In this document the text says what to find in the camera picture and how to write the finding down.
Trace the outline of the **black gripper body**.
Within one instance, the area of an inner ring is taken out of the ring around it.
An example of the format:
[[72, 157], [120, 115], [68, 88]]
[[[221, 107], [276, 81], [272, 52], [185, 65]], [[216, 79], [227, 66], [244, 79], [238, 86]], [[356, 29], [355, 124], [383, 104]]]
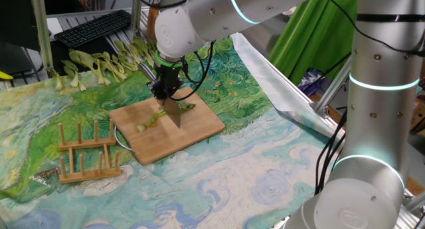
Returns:
[[171, 68], [168, 66], [156, 66], [157, 80], [164, 81], [169, 92], [169, 88], [176, 85], [182, 85], [183, 81], [179, 77], [181, 67]]

